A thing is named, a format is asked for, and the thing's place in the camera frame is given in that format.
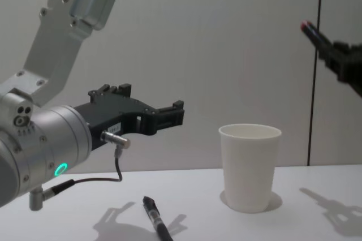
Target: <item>cup rim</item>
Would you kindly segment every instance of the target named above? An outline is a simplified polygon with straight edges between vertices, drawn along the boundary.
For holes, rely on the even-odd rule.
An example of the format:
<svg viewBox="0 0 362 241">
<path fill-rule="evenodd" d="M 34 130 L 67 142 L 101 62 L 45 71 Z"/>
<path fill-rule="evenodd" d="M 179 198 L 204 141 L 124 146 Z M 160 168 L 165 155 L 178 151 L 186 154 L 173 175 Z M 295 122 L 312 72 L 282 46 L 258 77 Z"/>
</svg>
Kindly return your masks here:
<svg viewBox="0 0 362 241">
<path fill-rule="evenodd" d="M 271 136 L 264 136 L 264 137 L 248 137 L 248 136 L 235 136 L 235 135 L 230 135 L 227 134 L 225 132 L 223 132 L 222 130 L 224 128 L 228 128 L 228 127 L 235 127 L 235 126 L 250 126 L 250 127 L 263 127 L 263 128 L 268 128 L 270 130 L 274 130 L 277 132 L 276 135 L 271 135 Z M 231 137 L 231 138 L 235 138 L 235 139 L 243 139 L 243 140 L 263 140 L 263 139 L 272 139 L 272 138 L 277 138 L 280 137 L 282 135 L 282 131 L 279 130 L 278 128 L 272 127 L 272 126 L 268 126 L 268 125 L 263 125 L 263 124 L 248 124 L 248 123 L 239 123 L 239 124 L 228 124 L 228 125 L 224 125 L 222 127 L 219 128 L 219 133 L 221 135 L 225 135 L 227 137 Z"/>
</svg>

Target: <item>white wall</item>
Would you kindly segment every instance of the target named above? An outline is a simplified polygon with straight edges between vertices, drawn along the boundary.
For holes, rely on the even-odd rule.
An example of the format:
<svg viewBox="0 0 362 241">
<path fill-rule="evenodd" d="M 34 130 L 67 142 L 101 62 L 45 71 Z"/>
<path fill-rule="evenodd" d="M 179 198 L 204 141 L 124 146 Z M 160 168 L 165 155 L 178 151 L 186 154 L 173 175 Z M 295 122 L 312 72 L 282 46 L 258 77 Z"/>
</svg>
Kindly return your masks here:
<svg viewBox="0 0 362 241">
<path fill-rule="evenodd" d="M 331 40 L 362 42 L 362 0 L 322 0 L 321 31 Z M 312 165 L 362 163 L 362 98 L 318 61 Z"/>
<path fill-rule="evenodd" d="M 5 80 L 21 68 L 46 0 L 0 4 Z M 105 83 L 131 83 L 132 96 L 155 107 L 184 100 L 184 126 L 129 136 L 125 170 L 220 167 L 217 130 L 228 123 L 282 129 L 278 164 L 305 165 L 314 50 L 299 24 L 316 22 L 317 8 L 318 0 L 117 0 L 51 105 L 88 102 Z M 113 171 L 112 157 L 101 148 L 76 172 Z"/>
</svg>

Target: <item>paper cup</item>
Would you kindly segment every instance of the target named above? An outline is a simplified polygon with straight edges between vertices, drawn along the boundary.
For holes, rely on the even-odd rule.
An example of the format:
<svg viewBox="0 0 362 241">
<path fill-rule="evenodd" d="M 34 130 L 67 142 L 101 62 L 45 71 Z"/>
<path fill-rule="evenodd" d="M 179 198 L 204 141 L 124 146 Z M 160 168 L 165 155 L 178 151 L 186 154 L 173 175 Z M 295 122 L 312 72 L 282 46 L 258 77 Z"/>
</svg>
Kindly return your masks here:
<svg viewBox="0 0 362 241">
<path fill-rule="evenodd" d="M 269 204 L 279 129 L 232 124 L 219 129 L 227 205 L 242 213 L 259 213 Z"/>
</svg>

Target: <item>black pen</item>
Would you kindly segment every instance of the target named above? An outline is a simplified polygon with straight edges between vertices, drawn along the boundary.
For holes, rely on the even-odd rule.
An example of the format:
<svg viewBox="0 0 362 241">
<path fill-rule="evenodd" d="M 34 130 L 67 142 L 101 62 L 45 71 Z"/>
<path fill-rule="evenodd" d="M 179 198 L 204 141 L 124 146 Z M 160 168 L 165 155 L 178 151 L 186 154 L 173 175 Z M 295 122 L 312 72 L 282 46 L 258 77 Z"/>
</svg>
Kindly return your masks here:
<svg viewBox="0 0 362 241">
<path fill-rule="evenodd" d="M 173 241 L 166 225 L 161 219 L 160 212 L 158 211 L 154 200 L 150 197 L 143 198 L 143 207 L 145 208 L 149 219 L 152 222 L 161 241 Z"/>
</svg>

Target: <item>table surface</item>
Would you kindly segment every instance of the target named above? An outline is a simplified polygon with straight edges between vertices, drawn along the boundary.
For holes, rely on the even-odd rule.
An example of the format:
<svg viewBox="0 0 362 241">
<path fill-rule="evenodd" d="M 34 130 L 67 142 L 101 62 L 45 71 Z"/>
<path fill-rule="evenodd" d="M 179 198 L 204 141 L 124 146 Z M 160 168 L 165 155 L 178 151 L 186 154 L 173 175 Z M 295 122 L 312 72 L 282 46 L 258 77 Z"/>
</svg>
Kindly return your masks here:
<svg viewBox="0 0 362 241">
<path fill-rule="evenodd" d="M 115 174 L 64 175 L 70 178 Z M 362 166 L 279 167 L 266 212 L 222 202 L 220 169 L 124 173 L 122 183 L 77 184 L 28 210 L 28 195 L 0 209 L 0 239 L 158 241 L 142 206 L 153 197 L 175 241 L 361 240 Z"/>
</svg>

